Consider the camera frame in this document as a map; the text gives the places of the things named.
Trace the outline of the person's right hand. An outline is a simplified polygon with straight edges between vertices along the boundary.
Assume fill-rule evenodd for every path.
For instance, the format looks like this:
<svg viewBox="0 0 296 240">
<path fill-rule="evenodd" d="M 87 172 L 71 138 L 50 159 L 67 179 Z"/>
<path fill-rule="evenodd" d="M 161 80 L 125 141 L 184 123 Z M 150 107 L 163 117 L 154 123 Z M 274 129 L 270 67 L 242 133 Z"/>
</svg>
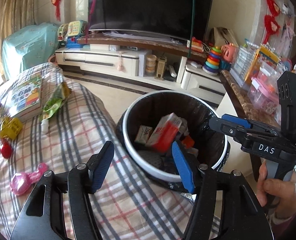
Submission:
<svg viewBox="0 0 296 240">
<path fill-rule="evenodd" d="M 267 204 L 267 194 L 279 198 L 275 215 L 279 219 L 287 219 L 296 213 L 296 172 L 293 171 L 289 181 L 267 179 L 266 163 L 259 168 L 256 196 L 261 206 Z"/>
</svg>

